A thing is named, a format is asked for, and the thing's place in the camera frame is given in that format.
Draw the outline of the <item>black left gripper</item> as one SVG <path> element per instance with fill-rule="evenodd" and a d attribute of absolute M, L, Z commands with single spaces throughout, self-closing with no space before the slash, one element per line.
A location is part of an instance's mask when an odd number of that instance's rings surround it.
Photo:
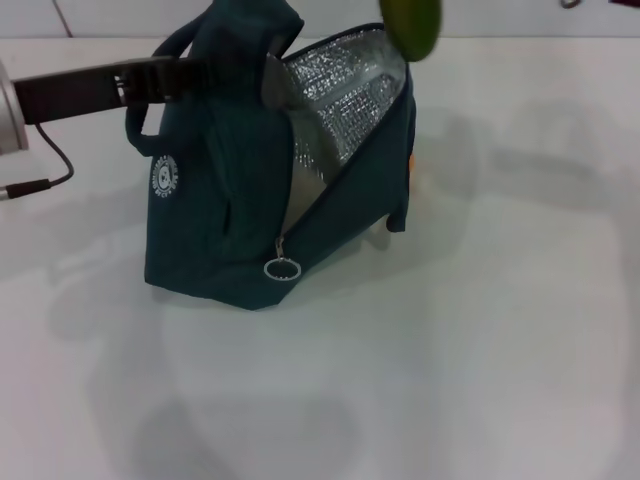
<path fill-rule="evenodd" d="M 27 125 L 118 109 L 163 104 L 208 86 L 204 60 L 149 57 L 23 78 L 13 82 Z"/>

